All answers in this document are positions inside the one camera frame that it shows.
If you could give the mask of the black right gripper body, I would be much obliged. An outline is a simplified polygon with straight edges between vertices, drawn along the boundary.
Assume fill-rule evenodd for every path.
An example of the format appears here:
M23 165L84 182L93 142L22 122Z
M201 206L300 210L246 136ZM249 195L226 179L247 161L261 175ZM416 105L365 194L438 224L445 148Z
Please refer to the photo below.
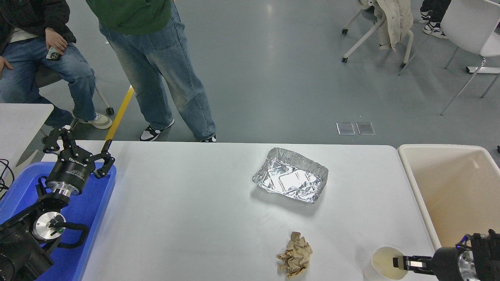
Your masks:
M462 281L459 270L459 257L465 249L457 247L441 247L430 260L430 270L439 281Z

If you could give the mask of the person's left hand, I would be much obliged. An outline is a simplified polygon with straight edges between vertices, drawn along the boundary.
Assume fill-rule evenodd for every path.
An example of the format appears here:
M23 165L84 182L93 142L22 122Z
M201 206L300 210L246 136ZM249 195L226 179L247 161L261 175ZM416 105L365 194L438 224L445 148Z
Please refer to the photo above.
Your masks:
M64 51L68 47L68 42L53 28L45 28L45 44L46 49L53 48L60 55L64 55Z

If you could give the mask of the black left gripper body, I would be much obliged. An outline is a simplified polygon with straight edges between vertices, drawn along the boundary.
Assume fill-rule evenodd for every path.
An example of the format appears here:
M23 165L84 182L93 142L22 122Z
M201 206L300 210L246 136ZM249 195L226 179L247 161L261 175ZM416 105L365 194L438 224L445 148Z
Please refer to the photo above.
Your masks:
M95 170L94 155L63 155L57 161L45 180L45 186L53 193L79 195Z

